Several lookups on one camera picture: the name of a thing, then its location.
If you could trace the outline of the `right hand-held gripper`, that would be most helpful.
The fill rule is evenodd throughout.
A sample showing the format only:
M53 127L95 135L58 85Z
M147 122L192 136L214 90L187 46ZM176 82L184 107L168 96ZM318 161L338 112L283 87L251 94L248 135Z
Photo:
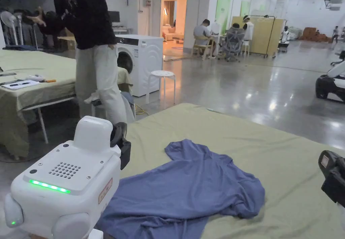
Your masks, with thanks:
M325 177L321 190L334 203L345 203L345 158L324 150L319 156L318 165Z

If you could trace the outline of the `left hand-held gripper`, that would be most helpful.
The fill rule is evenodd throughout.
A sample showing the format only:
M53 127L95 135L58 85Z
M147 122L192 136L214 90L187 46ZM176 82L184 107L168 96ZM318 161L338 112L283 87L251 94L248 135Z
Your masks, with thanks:
M102 239L96 229L130 161L127 124L86 116L73 140L20 173L4 198L4 220L29 239Z

